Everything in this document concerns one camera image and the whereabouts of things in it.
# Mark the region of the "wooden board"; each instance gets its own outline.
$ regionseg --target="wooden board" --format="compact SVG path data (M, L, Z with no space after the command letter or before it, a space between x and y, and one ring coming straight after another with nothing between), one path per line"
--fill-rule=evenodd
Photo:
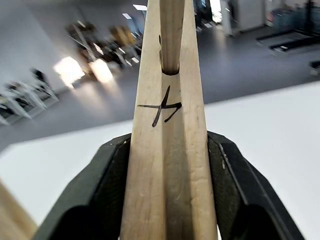
M0 239L29 240L37 225L0 181Z
M215 240L193 1L179 74L162 73L160 32L160 1L148 1L120 239Z

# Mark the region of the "handwritten number 4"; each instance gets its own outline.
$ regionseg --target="handwritten number 4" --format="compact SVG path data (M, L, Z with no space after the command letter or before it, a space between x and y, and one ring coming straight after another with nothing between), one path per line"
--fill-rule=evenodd
M164 98L161 102L161 105L138 105L138 107L143 107L143 108L152 108L152 109L158 109L156 115L155 115L155 118L153 120L153 123L152 123L152 127L155 127L159 121L159 118L160 118L160 113L161 113L161 110L162 109L175 109L174 112L167 118L164 120L164 122L168 122L172 117L173 115L182 107L182 104L181 102L177 102L177 103L174 103L174 104L169 104L167 105L167 101L168 101L168 97L169 97L169 92L170 92L170 86L168 86L167 90L166 90L166 93L164 95Z

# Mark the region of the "gray floor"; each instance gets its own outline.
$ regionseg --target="gray floor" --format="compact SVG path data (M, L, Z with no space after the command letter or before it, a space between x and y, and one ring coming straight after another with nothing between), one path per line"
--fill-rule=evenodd
M198 33L204 103L214 103L317 81L308 63L320 60L320 49L311 46L278 56L257 46L263 28L228 38L218 28ZM265 41L279 43L297 35ZM139 66L125 69L114 84L86 82L62 93L60 102L34 119L0 126L0 151L9 144L111 124L133 118Z

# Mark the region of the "bright light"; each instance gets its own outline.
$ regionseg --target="bright light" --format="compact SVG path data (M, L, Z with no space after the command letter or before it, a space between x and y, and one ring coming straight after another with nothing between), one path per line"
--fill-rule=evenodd
M147 11L147 6L145 5L136 5L133 4L133 6L135 7L135 9L139 10L139 11Z
M86 27L86 25L84 25L81 21L78 20L78 24L80 24L82 27Z
M132 59L132 61L134 61L136 64L139 63L139 60L136 59L135 57L133 57L133 58L131 58L131 59Z
M120 50L121 52L123 52L124 54L126 54L126 52L125 52L121 47L119 47L119 50Z
M131 19L131 17L129 16L128 13L122 13L122 15L123 15L126 19Z
M128 60L125 60L125 62L126 62L129 66L132 66L132 64L131 64Z
M113 79L113 75L105 61L97 59L94 62L89 63L93 74L96 79L101 83L108 83Z
M104 54L104 52L101 50L101 48L97 45L97 44L93 44L94 46L95 46L95 49L98 51L98 53L100 53L100 54Z
M72 57L67 56L54 65L53 69L59 74L66 86L74 88L72 83L85 75L79 63Z

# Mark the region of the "wooden dowel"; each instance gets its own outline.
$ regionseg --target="wooden dowel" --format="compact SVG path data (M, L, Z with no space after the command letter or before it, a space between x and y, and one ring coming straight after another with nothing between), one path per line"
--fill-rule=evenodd
M179 72L185 0L160 0L160 32L162 72Z

